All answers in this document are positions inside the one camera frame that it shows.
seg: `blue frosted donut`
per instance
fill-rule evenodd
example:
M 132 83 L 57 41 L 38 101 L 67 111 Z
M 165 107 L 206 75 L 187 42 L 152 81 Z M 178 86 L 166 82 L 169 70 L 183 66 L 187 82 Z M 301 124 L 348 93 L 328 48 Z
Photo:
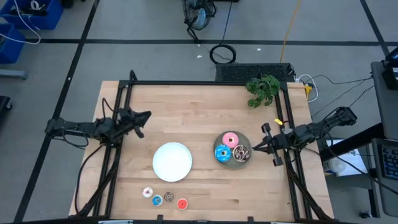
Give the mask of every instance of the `blue frosted donut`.
M 160 195 L 155 195 L 154 198 L 152 198 L 152 203 L 158 207 L 163 204 L 163 198 Z
M 214 152 L 216 159 L 219 162 L 226 162 L 231 158 L 232 152 L 231 149 L 223 144 L 220 144 L 216 147 L 216 151 Z

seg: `donut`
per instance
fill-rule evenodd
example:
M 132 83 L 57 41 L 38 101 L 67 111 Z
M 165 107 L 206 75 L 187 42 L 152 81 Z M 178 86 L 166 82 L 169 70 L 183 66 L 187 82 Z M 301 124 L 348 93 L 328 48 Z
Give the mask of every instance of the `donut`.
M 164 200 L 166 202 L 172 202 L 174 199 L 174 193 L 173 192 L 166 192 L 166 194 L 164 194 Z
M 232 155 L 238 162 L 246 162 L 250 158 L 250 150 L 243 145 L 238 145 L 234 148 Z
M 216 147 L 214 154 L 219 162 L 226 162 L 231 158 L 232 152 L 228 146 L 221 144 Z
M 160 195 L 155 195 L 154 198 L 152 198 L 152 203 L 156 206 L 159 207 L 163 204 L 163 198 Z
M 142 191 L 142 196 L 144 196 L 144 198 L 150 198 L 152 197 L 153 194 L 154 194 L 154 189 L 152 189 L 152 187 L 146 187 Z
M 188 208 L 188 200 L 185 198 L 181 198 L 177 201 L 177 208 L 179 210 L 185 210 Z
M 233 149 L 239 144 L 239 138 L 235 133 L 225 133 L 223 136 L 223 144 Z

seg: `potted plant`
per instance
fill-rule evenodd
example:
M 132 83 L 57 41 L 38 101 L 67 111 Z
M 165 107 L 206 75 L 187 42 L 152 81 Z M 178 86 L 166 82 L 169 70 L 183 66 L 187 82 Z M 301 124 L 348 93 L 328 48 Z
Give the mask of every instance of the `potted plant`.
M 248 106 L 257 108 L 265 100 L 264 106 L 269 106 L 278 93 L 280 82 L 272 75 L 260 74 L 246 83 L 246 89 L 256 97 L 248 101 Z

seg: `gray floor tile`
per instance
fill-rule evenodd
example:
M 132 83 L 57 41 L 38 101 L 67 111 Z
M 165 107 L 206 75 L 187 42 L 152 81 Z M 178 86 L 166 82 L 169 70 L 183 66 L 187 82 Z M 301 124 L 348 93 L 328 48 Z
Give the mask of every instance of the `gray floor tile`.
M 396 49 L 397 47 L 388 47 L 388 50 L 390 51 L 390 52 L 392 52 L 394 49 Z
M 283 40 L 297 1 L 234 4 L 226 39 Z M 359 1 L 303 0 L 289 40 L 377 40 Z
M 283 40 L 295 3 L 252 0 L 233 4 L 225 39 Z M 215 18 L 197 32 L 199 39 L 222 38 L 229 3 L 216 5 Z M 191 39 L 186 29 L 181 0 L 102 0 L 88 38 Z M 359 1 L 339 0 L 336 4 L 336 1 L 304 0 L 289 40 L 377 39 Z
M 64 142 L 51 142 L 25 222 L 68 217 L 83 153 Z
M 0 223 L 14 219 L 75 49 L 26 45 L 15 65 L 0 66 L 29 74 L 26 80 L 0 78 L 0 95 L 10 96 L 14 105 L 0 130 Z
M 397 22 L 392 15 L 397 14 L 398 2 L 395 0 L 366 0 L 377 27 L 385 41 L 398 41 Z
M 93 3 L 94 0 L 75 1 L 72 8 L 63 10 L 54 30 L 38 30 L 37 33 L 43 39 L 80 39 Z M 37 38 L 30 30 L 21 30 L 21 32 L 27 38 Z
M 342 222 L 363 224 L 397 223 L 397 217 L 390 217 L 381 210 L 381 218 L 359 217 L 360 212 L 370 211 L 369 195 L 366 189 L 357 187 L 340 187 L 338 178 L 327 181 L 328 191 L 335 218 Z
M 285 62 L 290 62 L 297 73 L 311 76 L 326 75 L 335 82 L 347 82 L 371 76 L 370 63 L 384 58 L 380 47 L 307 47 L 286 46 Z M 319 77 L 315 79 L 319 90 L 318 99 L 310 103 L 310 110 L 315 114 L 324 105 L 340 96 L 357 83 L 332 85 L 328 80 Z M 332 105 L 326 107 L 313 118 L 320 121 L 338 106 L 349 106 L 367 88 L 373 85 L 372 80 L 365 81 Z M 331 135 L 336 138 L 348 138 L 366 128 L 380 122 L 374 89 L 368 91 L 351 107 L 358 121 L 354 126 L 336 127 Z
M 234 45 L 241 63 L 276 62 L 280 46 Z M 85 45 L 62 116 L 91 120 L 103 80 L 215 80 L 208 51 L 197 45 Z
M 191 39 L 181 0 L 102 0 L 89 39 Z

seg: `gray plate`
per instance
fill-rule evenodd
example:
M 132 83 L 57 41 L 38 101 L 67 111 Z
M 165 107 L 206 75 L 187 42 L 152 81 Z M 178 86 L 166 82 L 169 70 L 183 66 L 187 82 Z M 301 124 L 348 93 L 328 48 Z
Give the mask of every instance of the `gray plate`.
M 246 147 L 249 149 L 249 151 L 250 151 L 250 156 L 249 156 L 249 158 L 247 159 L 246 162 L 238 162 L 238 161 L 236 161 L 236 160 L 233 158 L 232 155 L 231 155 L 231 158 L 230 158 L 228 161 L 226 161 L 226 162 L 220 162 L 220 161 L 218 161 L 218 160 L 216 159 L 215 156 L 214 156 L 214 159 L 215 159 L 218 163 L 220 163 L 221 165 L 223 165 L 223 166 L 225 166 L 225 167 L 227 167 L 227 168 L 230 168 L 230 169 L 240 169 L 240 168 L 243 168 L 243 167 L 250 161 L 251 154 L 252 154 L 252 149 L 251 149 L 251 145 L 250 145 L 249 139 L 248 139 L 245 135 L 243 135 L 243 134 L 241 134 L 241 133 L 239 133 L 239 132 L 237 132 L 237 131 L 225 131 L 225 132 L 221 133 L 221 134 L 216 138 L 216 141 L 214 142 L 214 146 L 213 146 L 213 155 L 215 155 L 216 147 L 223 143 L 223 136 L 224 136 L 224 134 L 225 134 L 225 133 L 228 133 L 228 132 L 235 133 L 235 134 L 238 136 L 238 138 L 239 138 L 239 145 L 244 145 L 244 146 L 246 146 Z

